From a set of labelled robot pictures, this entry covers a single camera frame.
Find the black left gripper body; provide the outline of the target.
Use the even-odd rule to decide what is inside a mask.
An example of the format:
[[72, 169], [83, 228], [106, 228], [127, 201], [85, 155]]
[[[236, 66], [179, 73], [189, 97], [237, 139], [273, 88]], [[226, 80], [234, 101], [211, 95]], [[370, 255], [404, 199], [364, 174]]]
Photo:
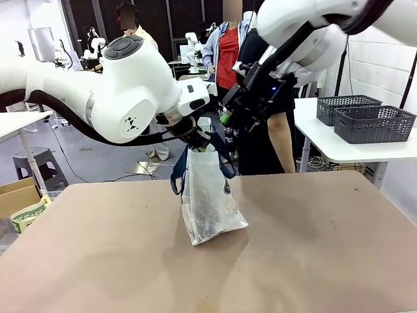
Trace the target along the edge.
[[190, 149], [195, 149], [203, 145], [210, 144], [210, 135], [206, 133], [199, 125], [198, 119], [201, 117], [199, 112], [193, 112], [191, 115], [181, 117], [177, 123], [169, 124], [169, 120], [163, 114], [156, 115], [156, 121], [159, 125], [163, 126], [170, 136], [163, 138], [163, 142], [169, 142], [172, 140], [181, 140]]

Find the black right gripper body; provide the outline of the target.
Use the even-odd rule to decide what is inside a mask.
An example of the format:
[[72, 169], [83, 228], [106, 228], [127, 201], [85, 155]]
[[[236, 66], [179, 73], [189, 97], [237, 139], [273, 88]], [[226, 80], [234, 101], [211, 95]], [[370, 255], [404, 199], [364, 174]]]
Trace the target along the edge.
[[271, 74], [259, 74], [260, 65], [251, 64], [246, 77], [239, 79], [244, 92], [241, 96], [242, 111], [256, 110], [261, 120], [291, 110], [291, 75], [274, 78]]

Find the clear shopping bag navy handles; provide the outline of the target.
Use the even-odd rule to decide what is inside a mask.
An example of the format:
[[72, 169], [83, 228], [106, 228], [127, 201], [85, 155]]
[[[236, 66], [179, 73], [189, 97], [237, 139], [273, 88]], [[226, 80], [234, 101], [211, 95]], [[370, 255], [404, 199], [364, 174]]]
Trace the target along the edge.
[[249, 226], [229, 186], [237, 171], [222, 162], [231, 159], [226, 144], [216, 132], [205, 134], [208, 147], [203, 151], [187, 145], [170, 177], [173, 192], [180, 196], [182, 216], [193, 246]]

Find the dark gray plastic basket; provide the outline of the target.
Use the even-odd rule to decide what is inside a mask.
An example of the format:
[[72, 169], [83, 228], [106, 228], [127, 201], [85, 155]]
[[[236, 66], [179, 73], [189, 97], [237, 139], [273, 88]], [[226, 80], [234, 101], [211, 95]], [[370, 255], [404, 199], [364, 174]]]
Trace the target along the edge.
[[317, 99], [316, 118], [326, 126], [333, 127], [335, 122], [335, 111], [337, 108], [380, 106], [381, 104], [381, 100], [366, 95], [320, 97]]
[[349, 144], [405, 142], [416, 119], [395, 106], [338, 108], [334, 132]]

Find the person's left forearm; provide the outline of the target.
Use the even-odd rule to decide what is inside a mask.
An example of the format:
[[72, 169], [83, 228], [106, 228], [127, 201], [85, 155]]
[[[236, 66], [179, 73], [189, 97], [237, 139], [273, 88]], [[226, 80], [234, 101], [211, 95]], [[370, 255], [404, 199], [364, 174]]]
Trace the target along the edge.
[[286, 113], [269, 117], [268, 135], [285, 173], [295, 173], [291, 131]]

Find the green and white paper bag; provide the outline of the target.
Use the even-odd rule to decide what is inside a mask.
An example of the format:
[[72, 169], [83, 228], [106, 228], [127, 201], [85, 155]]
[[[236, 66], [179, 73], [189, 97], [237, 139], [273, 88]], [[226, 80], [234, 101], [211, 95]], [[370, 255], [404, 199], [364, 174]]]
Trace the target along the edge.
[[51, 199], [48, 195], [43, 196], [39, 202], [11, 215], [10, 219], [16, 230], [16, 233], [21, 235], [45, 209], [51, 204]]

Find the person in black t-shirt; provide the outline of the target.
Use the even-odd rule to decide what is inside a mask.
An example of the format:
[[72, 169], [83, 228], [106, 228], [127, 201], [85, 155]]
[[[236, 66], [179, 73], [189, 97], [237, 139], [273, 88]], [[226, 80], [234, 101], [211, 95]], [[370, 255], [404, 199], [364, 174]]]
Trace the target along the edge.
[[[291, 85], [291, 110], [286, 113], [287, 121], [291, 131], [292, 146], [294, 149], [295, 119], [294, 119], [295, 99], [293, 86]], [[242, 122], [238, 126], [238, 172], [240, 175], [272, 175], [285, 173], [278, 156], [271, 144], [268, 135], [267, 121], [259, 123], [251, 132], [247, 132]]]

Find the person in red shirt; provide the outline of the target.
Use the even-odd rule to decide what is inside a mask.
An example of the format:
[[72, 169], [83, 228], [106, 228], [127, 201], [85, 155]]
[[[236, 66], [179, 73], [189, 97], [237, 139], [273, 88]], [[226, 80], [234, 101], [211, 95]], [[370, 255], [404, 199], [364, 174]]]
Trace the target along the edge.
[[224, 96], [237, 83], [237, 74], [232, 68], [246, 38], [247, 28], [244, 22], [222, 22], [210, 34], [203, 48], [208, 80], [216, 84], [219, 114], [223, 113]]

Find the mannequin with cream jacket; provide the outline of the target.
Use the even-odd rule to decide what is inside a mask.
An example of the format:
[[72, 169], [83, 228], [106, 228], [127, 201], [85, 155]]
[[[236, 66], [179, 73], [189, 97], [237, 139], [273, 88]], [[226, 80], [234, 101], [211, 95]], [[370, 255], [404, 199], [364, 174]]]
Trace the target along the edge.
[[[117, 21], [121, 25], [124, 36], [137, 35], [152, 44], [157, 52], [159, 51], [156, 41], [140, 26], [138, 18], [139, 10], [131, 0], [122, 0], [116, 7], [116, 11], [118, 14]], [[155, 143], [153, 150], [149, 151], [147, 155], [149, 158], [158, 157], [161, 161], [165, 161], [169, 158], [169, 147], [165, 142]]]

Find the black slanted stand pole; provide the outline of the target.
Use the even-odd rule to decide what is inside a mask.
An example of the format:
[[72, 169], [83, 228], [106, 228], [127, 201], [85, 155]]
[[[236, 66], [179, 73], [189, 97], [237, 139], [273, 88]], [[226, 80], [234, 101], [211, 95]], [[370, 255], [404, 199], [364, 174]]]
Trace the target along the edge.
[[408, 98], [408, 95], [409, 95], [409, 91], [410, 91], [410, 88], [411, 88], [411, 85], [412, 85], [412, 81], [413, 81], [413, 78], [414, 78], [414, 73], [415, 73], [416, 67], [417, 67], [417, 50], [416, 50], [416, 53], [415, 53], [415, 56], [414, 56], [414, 60], [413, 60], [412, 66], [411, 66], [411, 70], [409, 72], [409, 77], [408, 77], [408, 80], [407, 80], [407, 84], [405, 86], [405, 90], [404, 90], [403, 96], [401, 98], [401, 102], [400, 102], [400, 105], [399, 105], [400, 109], [403, 109], [405, 107], [405, 104], [406, 104], [406, 101], [407, 101], [407, 98]]

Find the gray plastic step stool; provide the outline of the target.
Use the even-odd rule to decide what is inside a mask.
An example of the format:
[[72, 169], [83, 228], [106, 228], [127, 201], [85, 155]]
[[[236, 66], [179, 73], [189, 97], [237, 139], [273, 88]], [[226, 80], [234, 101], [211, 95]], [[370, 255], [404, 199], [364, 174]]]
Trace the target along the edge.
[[[32, 147], [31, 153], [47, 189], [51, 189], [60, 184], [68, 186], [68, 181], [50, 149], [45, 147]], [[34, 175], [25, 152], [17, 153], [12, 159], [19, 180]]]

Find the white side table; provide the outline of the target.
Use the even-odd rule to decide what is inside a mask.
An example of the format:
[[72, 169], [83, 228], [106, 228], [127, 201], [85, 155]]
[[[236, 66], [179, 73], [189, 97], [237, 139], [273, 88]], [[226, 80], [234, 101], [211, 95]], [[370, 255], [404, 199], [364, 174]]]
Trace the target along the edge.
[[48, 194], [47, 187], [42, 178], [40, 170], [31, 153], [31, 149], [25, 138], [24, 128], [30, 124], [49, 117], [53, 112], [7, 112], [0, 113], [0, 142], [18, 135], [27, 155], [28, 163], [36, 177], [42, 196]]

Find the gray standing panel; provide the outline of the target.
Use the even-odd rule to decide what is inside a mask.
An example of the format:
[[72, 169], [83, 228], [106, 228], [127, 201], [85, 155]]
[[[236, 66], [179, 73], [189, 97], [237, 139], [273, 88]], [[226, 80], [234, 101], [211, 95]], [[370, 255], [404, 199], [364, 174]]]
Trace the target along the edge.
[[51, 28], [32, 28], [27, 31], [36, 60], [43, 63], [53, 61], [55, 59], [55, 47]]

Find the brown cardboard box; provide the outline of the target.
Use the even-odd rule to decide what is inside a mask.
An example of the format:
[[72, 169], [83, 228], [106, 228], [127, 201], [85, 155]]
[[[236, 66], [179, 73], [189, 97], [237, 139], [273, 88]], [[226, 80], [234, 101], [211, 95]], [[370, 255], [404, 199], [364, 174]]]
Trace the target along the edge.
[[32, 177], [0, 186], [0, 219], [40, 201], [35, 180]]

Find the metal mannequin base plate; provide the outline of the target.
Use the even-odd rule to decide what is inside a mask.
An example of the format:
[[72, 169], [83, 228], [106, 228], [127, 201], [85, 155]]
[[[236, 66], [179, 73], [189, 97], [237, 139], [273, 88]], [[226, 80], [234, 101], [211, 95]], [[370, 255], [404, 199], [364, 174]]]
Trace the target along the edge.
[[154, 175], [161, 165], [154, 162], [137, 161], [134, 167], [134, 173], [138, 175]]

